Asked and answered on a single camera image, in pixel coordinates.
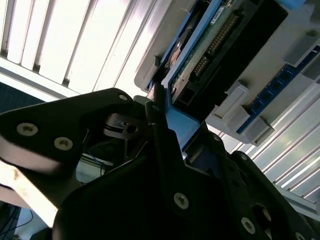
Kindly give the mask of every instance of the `bolt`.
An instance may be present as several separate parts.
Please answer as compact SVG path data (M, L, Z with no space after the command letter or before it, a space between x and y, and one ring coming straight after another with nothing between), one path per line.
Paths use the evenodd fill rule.
M218 135L215 135L215 134L213 134L213 138L214 138L215 140L217 140L217 141L220 141L220 140L221 140L220 137L219 137Z
M241 223L244 229L250 233L250 234L255 234L256 233L256 228L254 224L249 220L249 218L243 217L241 218Z
M301 234L300 232L296 232L296 233L295 233L295 237L296 237L296 239L298 239L298 240L306 240L306 239L304 238L304 236L302 236L302 234Z
M187 198L185 195L183 195L182 193L177 192L177 193L174 195L173 199L174 199L175 204L176 204L179 208L185 210L185 209L187 209L187 208L189 207L188 198Z
M124 100L124 101L128 100L128 98L125 95L122 95L122 94L119 95L119 98Z
M247 159L247 156L244 155L244 154L241 154L241 158L242 158L243 160L248 160L248 159Z
M54 146L62 151L68 151L72 149L74 143L67 137L61 136L54 140Z
M20 135L30 137L35 135L38 132L38 127L32 123L23 122L16 127L16 131Z

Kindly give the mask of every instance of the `cable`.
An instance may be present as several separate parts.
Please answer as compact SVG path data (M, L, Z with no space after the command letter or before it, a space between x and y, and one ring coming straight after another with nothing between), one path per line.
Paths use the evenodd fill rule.
M91 152L88 151L88 154L93 158L93 160L94 160L95 162L97 162L97 163L100 165L100 177L102 177L103 175L105 175L105 173L106 173L106 169L105 169L105 168L106 168L106 165L105 165L103 162L98 161L98 160L96 159L96 157L91 154Z
M11 213L10 217L8 218L8 220L6 221L6 223L3 225L3 228L0 230L0 233L5 230L6 226L10 223L10 220L14 217L14 215L16 214L18 207L14 206L14 210Z
M16 216L16 214L17 214L17 212L18 212L18 208L16 207L16 208L14 209L14 211L15 211L15 213L12 214L12 215L13 215L13 216L12 216L12 222L10 223L10 226L8 227L9 230L7 230L7 231L5 232L5 234L4 234L4 236L3 236L3 239L6 239L8 232L10 232L10 229L11 229L11 227L12 227L12 224L14 224L14 222L15 222L15 220L16 220L15 216Z
M88 154L93 158L93 160L94 160L97 164L99 164L100 166L103 166L103 165L104 165L102 162L98 161L98 160L96 159L96 157L91 154L91 152L88 151Z
M28 223L30 223L30 222L34 219L34 214L32 213L31 210L29 210L29 211L30 211L30 213L31 213L31 219L30 219L29 221L27 221L26 223L21 224L21 225L19 225L19 226L13 227L13 228L5 231L5 232L0 233L0 236L3 235L3 234L7 234L8 232L10 232L10 231L12 231L12 230L15 230L15 229L17 229L17 228L20 228L20 227L22 227L22 226L27 225Z

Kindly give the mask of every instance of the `blue circuit board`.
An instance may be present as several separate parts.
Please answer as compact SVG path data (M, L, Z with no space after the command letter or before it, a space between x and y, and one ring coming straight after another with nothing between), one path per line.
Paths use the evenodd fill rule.
M320 53L320 46L316 46L302 62L294 67L285 64L279 73L269 84L256 96L252 103L246 108L250 117L236 131L241 134L252 121L278 96L283 89Z

